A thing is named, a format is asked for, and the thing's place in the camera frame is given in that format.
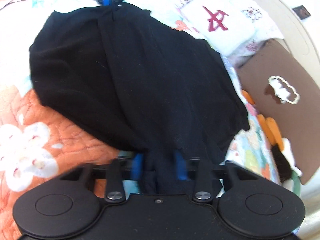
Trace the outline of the white pillow red character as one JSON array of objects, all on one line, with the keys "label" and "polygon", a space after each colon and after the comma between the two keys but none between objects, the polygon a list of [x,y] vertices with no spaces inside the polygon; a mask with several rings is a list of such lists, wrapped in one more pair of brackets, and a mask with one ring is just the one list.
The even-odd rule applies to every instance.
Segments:
[{"label": "white pillow red character", "polygon": [[271,38],[284,38],[274,20],[253,0],[192,0],[180,13],[224,56],[249,43],[257,46]]}]

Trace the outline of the black garment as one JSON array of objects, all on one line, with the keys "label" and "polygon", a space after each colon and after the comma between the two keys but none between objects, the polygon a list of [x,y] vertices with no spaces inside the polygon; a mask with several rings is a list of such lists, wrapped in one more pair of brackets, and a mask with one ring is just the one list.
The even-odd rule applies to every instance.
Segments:
[{"label": "black garment", "polygon": [[108,145],[142,156],[140,191],[192,194],[184,160],[224,161],[249,129],[219,53],[123,3],[53,12],[29,54],[40,102]]}]

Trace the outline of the brown cushion with emblem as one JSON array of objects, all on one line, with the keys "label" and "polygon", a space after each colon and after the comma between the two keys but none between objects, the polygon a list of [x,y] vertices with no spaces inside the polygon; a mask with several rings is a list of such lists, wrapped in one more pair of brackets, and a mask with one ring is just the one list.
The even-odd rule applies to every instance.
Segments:
[{"label": "brown cushion with emblem", "polygon": [[290,141],[306,184],[319,168],[319,87],[275,40],[267,41],[237,74],[259,112],[273,118]]}]

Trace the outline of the floral quilt bedspread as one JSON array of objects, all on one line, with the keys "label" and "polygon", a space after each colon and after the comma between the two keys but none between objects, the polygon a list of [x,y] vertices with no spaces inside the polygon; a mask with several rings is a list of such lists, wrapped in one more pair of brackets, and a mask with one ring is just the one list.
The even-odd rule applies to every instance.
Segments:
[{"label": "floral quilt bedspread", "polygon": [[23,193],[78,164],[105,164],[118,154],[41,106],[29,76],[29,47],[51,13],[96,5],[96,0],[13,0],[1,9],[1,239],[20,237],[12,208]]}]

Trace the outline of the orange black plush toy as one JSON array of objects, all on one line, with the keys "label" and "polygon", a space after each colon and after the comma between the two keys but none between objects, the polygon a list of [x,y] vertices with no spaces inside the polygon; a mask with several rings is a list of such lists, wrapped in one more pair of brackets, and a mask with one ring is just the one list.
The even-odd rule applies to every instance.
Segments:
[{"label": "orange black plush toy", "polygon": [[245,90],[241,90],[241,93],[253,108],[253,111],[255,111],[255,116],[268,141],[268,145],[271,147],[282,186],[293,192],[295,186],[300,187],[302,171],[296,166],[290,141],[282,137],[278,124],[273,118],[264,117],[255,109],[254,100]]}]

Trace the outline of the small wall sticker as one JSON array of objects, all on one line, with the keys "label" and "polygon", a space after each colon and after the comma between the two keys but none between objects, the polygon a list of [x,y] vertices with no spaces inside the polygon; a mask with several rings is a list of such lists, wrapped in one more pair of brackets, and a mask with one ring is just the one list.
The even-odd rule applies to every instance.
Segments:
[{"label": "small wall sticker", "polygon": [[308,17],[311,16],[310,12],[308,12],[308,10],[306,9],[306,7],[304,7],[303,5],[300,5],[298,7],[295,7],[292,9],[296,15],[301,19],[304,20]]}]

